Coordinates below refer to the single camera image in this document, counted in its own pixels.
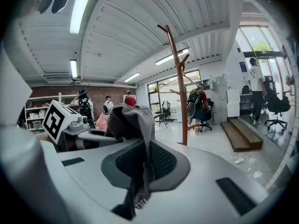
white floor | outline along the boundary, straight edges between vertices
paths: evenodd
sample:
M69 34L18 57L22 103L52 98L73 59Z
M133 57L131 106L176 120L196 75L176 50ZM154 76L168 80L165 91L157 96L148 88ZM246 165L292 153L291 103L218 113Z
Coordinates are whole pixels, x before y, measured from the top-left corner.
M220 124L210 126L213 128L211 131L208 128L204 128L201 133L195 132L194 129L188 131L188 146L216 154L228 162L232 161L233 165L235 165L237 159L234 157L239 157L240 153L233 152L229 140ZM155 131L156 139L162 143L182 141L182 123L176 121L173 123L170 122L167 124L167 128L161 123L161 131L159 131L159 124L155 123ZM258 152L244 152L242 154L248 156L257 153ZM267 171L270 170L261 155L252 155L248 159L256 168ZM237 167L247 173L249 177L265 186L271 179L271 175L267 172L256 170L249 164L249 162L245 160L245 162L238 164Z

tree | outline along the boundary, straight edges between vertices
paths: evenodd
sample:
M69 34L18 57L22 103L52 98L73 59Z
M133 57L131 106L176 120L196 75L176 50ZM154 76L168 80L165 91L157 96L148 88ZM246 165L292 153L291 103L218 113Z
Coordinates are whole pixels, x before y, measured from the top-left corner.
M264 41L259 41L256 45L252 45L252 48L254 51L261 51L261 50L271 51L269 45Z

brick wall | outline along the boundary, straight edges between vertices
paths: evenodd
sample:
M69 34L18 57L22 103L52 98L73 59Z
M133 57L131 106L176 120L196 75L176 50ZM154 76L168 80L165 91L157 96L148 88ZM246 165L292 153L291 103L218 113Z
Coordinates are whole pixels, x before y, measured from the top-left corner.
M110 95L112 103L119 104L122 103L122 96L126 95L127 90L135 95L135 89L128 88L118 88L118 87L97 87L97 86L50 86L50 87L33 87L31 97L41 97L41 96L53 96L58 95L61 92L62 95L74 95L79 92L79 90L84 89L87 91L88 97L93 102L93 114L94 118L97 120L99 115L103 112L103 105L106 100L106 96ZM67 99L66 104L71 103L72 99Z

floor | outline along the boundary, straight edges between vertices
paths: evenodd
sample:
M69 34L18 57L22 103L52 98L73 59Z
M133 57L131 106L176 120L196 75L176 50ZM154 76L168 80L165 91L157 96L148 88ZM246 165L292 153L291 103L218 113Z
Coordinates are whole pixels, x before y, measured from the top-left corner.
M282 134L282 127L280 125L272 125L270 127L270 130L267 129L267 126L271 123L268 122L267 125L265 125L265 121L269 119L276 119L277 116L273 115L273 113L269 112L267 109L262 110L261 112L261 117L259 121L261 122L260 125L254 126L252 121L250 120L249 113L248 114L243 114L240 116L243 120L254 126L258 131L260 131L262 134L266 135L270 140L272 140L278 147L279 149L283 152L286 153L286 150L289 146L290 140L291 140L291 133L289 131L292 129L294 119L293 117L295 116L295 107L291 106L291 109L288 112L282 113L282 116L278 116L278 119L283 120L285 122L288 122L287 130L284 131Z
M159 126L155 124L156 139L160 142L181 142L182 141L182 123L174 121L168 123L167 128L162 123L161 131ZM195 130L188 131L188 146L198 148L200 150L208 151L220 156L228 162L232 162L235 165L235 161L239 158L240 153L235 153L229 143L229 140L224 133L220 124L211 125L213 128L211 131L208 128L204 128L202 133L195 132ZM257 154L258 152L244 152L245 156L251 154ZM271 173L271 168L267 165L261 155L252 155L243 163L236 165L243 172L261 185L265 186L271 179L271 175L264 171L259 171L253 168L250 164L256 168L264 169Z

wooden coat rack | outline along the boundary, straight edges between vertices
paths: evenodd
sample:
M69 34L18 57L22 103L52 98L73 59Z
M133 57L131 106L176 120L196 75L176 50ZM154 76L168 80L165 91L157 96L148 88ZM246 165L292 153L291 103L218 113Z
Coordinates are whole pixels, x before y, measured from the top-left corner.
M197 126L199 126L199 123L196 123L195 125L189 126L188 127L188 119L187 119L187 101L186 101L186 92L185 92L185 88L184 88L184 80L183 80L183 72L182 69L185 69L185 62L187 60L187 58L189 57L189 54L187 54L183 60L181 62L179 62L178 59L178 51L176 48L176 44L174 43L171 31L169 29L169 26L166 25L166 28L163 28L160 25L157 25L160 29L162 29L164 32L167 33L168 35L168 40L169 43L165 44L165 45L170 45L171 46L171 50L172 50L172 54L173 54L173 58L174 58L174 63L176 65L176 70L177 70L177 76L178 76L178 89L179 92L174 91L174 90L170 90L171 92L178 94L180 96L180 100L181 100L181 108L182 108L182 123L183 123L183 138L182 138L182 145L187 146L187 142L188 142L188 130L195 128Z

